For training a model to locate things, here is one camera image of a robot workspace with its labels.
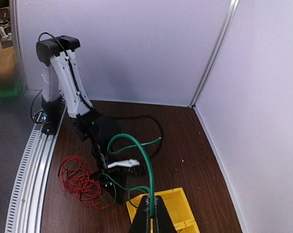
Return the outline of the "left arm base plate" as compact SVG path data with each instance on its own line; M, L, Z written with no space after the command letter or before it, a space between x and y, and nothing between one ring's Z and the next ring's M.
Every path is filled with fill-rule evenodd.
M42 109L33 114L33 104L37 97L38 95L34 98L31 104L31 119L35 124L43 126L41 130L42 133L47 135L56 135L61 122L62 114L65 109L65 102L63 101L63 97L60 95L53 101L45 101L41 95Z

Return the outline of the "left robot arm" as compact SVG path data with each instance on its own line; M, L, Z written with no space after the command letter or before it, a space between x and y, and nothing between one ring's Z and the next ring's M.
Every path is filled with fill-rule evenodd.
M121 133L121 126L115 118L98 112L88 99L77 68L75 51L80 42L77 38L50 35L48 39L38 39L36 53L43 64L43 90L41 93L42 132L55 135L64 108L74 132L81 141L90 140L97 167L109 174L115 181L125 184L127 176L141 175L141 168L126 168L110 165L117 161L108 152L110 140Z

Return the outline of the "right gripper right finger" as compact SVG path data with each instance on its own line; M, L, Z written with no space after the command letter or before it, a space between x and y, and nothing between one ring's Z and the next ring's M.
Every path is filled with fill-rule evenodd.
M161 196L155 196L154 233L177 233Z

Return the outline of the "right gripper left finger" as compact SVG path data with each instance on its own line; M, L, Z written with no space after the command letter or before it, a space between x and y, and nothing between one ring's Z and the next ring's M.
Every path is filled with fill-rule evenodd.
M142 197L128 233L151 233L149 196Z

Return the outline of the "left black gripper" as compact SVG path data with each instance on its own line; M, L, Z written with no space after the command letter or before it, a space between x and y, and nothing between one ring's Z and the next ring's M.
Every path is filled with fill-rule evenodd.
M129 194L132 191L147 192L147 188L142 186L126 188L128 176L129 175L125 175L121 172L111 172L105 169L92 173L90 178L98 181L101 187L107 191L118 204L123 204L125 202L125 193Z

